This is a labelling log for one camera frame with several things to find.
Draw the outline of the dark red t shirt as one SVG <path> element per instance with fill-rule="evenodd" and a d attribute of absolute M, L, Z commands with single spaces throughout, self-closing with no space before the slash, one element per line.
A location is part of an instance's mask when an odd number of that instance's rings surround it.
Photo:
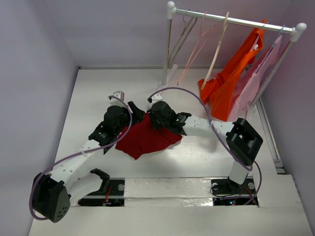
<path fill-rule="evenodd" d="M 144 115 L 141 123 L 133 125 L 130 129 L 125 128 L 122 135 L 125 136 L 117 142 L 115 149 L 135 160 L 143 154 L 163 151 L 182 139 L 182 135 L 174 134 L 166 128 L 153 129 L 148 114 Z"/>

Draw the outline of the beige wooden hanger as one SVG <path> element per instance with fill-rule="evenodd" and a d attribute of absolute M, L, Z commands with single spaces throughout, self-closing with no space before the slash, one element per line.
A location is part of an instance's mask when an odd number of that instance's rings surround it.
<path fill-rule="evenodd" d="M 211 65 L 210 65 L 210 67 L 209 67 L 209 70 L 208 70 L 208 72 L 207 72 L 207 75 L 206 75 L 206 77 L 205 77 L 205 79 L 204 79 L 204 82 L 203 82 L 203 84 L 202 84 L 202 86 L 201 86 L 201 90 L 203 90 L 204 87 L 206 86 L 206 83 L 209 81 L 209 78 L 210 78 L 210 76 L 211 76 L 211 74 L 212 74 L 212 71 L 213 71 L 213 69 L 214 69 L 214 65 L 215 65 L 215 63 L 216 63 L 216 60 L 217 60 L 217 57 L 218 57 L 218 54 L 219 54 L 219 51 L 220 51 L 220 48 L 221 48 L 221 42 L 222 42 L 222 39 L 223 39 L 223 37 L 224 37 L 226 28 L 227 28 L 227 19 L 228 19 L 228 17 L 229 17 L 229 13 L 230 13 L 230 12 L 228 11 L 227 14 L 226 14 L 226 16 L 225 16 L 225 19 L 224 19 L 224 22 L 223 22 L 223 26 L 222 26 L 222 32 L 221 32 L 220 40 L 219 40 L 219 42 L 218 42 L 218 45 L 217 45 L 217 48 L 216 48 L 216 51 L 215 51 L 215 54 L 214 54 L 212 63 L 211 63 Z"/>

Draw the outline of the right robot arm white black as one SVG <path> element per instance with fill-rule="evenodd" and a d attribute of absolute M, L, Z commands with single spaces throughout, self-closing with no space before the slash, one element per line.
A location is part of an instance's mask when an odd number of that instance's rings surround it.
<path fill-rule="evenodd" d="M 234 159 L 226 181 L 227 189 L 237 193 L 244 188 L 244 182 L 263 143 L 262 137 L 246 119 L 238 118 L 234 122 L 208 121 L 190 113 L 176 113 L 164 101 L 154 103 L 148 114 L 154 129 L 166 128 L 173 134 L 217 138 Z"/>

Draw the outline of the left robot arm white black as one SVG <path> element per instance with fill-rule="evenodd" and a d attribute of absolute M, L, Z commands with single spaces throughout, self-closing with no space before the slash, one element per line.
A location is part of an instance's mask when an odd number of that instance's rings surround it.
<path fill-rule="evenodd" d="M 109 175 L 87 163 L 99 150 L 106 153 L 140 123 L 145 112 L 132 102 L 118 100 L 107 108 L 103 121 L 88 136 L 77 153 L 69 155 L 35 176 L 29 198 L 29 210 L 36 220 L 61 221 L 69 208 L 90 192 L 104 194 L 109 188 Z"/>

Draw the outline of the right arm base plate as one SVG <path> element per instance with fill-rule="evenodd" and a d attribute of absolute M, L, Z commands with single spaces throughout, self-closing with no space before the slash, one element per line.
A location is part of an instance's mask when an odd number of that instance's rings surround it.
<path fill-rule="evenodd" d="M 228 178 L 211 180 L 210 193 L 214 206 L 258 206 L 257 189 L 252 178 L 239 185 Z"/>

